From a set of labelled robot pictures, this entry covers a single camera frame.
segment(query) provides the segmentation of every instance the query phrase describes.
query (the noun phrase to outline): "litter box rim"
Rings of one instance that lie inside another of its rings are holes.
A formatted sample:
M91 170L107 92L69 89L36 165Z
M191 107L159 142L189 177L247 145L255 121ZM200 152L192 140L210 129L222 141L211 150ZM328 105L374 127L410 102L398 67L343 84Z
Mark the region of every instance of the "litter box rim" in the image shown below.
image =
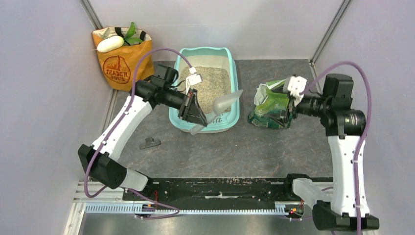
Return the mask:
M182 48L180 50L180 53L184 54L186 56L186 54L188 54L189 52L191 53L192 51L200 50L200 49L202 49L202 50L207 50L207 49L208 50L224 50L226 52L228 60L229 60L229 66L230 66L230 69L229 69L230 74L229 75L230 75L230 80L231 80L231 92L235 92L235 91L239 90L238 77L237 77L237 74L236 74L236 65L235 65L235 61L233 60L231 52L229 51L229 49L226 48L226 47ZM181 57L178 56L177 60L174 64L174 69L176 69L177 71L179 71L180 61L181 61ZM184 132L189 132L190 129L195 124L192 124L192 123L189 123L187 121L181 120L178 117L178 113L179 113L178 110L176 110L174 108L169 108L170 122L173 124L173 126L179 128L180 130L182 130ZM203 134L218 133L218 132L226 131L226 130L230 129L231 127L233 127L238 122L239 117L240 117L239 99L231 105L231 111L230 112L222 113L219 117L222 119L221 123L212 123L208 127L204 128L202 131L200 131L199 133L203 133Z

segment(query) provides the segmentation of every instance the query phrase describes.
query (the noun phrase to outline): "green plastic bag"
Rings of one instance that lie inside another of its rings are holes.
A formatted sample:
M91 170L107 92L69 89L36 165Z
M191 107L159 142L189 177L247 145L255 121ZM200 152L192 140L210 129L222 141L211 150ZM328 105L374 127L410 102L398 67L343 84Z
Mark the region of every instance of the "green plastic bag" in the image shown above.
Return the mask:
M256 107L248 115L248 122L255 125L271 129L290 128L292 115L288 118L288 123L278 121L281 111L285 111L288 106L288 96L282 92L285 79L261 84L255 95Z

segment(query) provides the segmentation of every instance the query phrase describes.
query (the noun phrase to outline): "bag logo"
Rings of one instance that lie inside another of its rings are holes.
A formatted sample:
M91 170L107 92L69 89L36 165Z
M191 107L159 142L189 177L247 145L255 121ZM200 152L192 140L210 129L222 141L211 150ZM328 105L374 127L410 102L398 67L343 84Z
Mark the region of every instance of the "bag logo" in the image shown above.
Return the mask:
M107 78L119 84L126 84L130 80L130 68L121 56L112 56L104 62L104 73Z

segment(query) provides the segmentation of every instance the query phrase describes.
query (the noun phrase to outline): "orange bag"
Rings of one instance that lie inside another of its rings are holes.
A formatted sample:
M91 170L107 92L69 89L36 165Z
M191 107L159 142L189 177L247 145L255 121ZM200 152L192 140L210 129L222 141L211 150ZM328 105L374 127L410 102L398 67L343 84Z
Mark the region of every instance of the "orange bag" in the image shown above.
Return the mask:
M92 32L95 46L109 37L118 35L123 37L129 28L107 27ZM110 86L117 90L130 91L133 85L134 69L140 58L151 50L152 41L150 35L142 30L136 29L134 35L143 42L131 46L122 46L107 53L97 51L98 60L102 72ZM141 63L136 81L145 79L154 74L153 60L151 55L147 56Z

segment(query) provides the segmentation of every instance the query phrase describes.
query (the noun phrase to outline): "white panel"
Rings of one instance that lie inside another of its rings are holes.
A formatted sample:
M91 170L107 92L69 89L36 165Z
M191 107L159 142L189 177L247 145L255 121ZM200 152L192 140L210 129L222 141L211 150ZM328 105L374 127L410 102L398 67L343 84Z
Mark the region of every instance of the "white panel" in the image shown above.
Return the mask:
M59 235L110 88L79 1L0 3L0 234Z
M414 233L415 1L352 1L317 62L318 71L352 60L366 72L372 90L373 118L364 156L370 212L380 218L380 234ZM356 70L354 108L367 110Z
M236 59L309 59L341 0L92 0L102 24L148 32L154 48L228 47ZM154 60L175 60L160 52Z

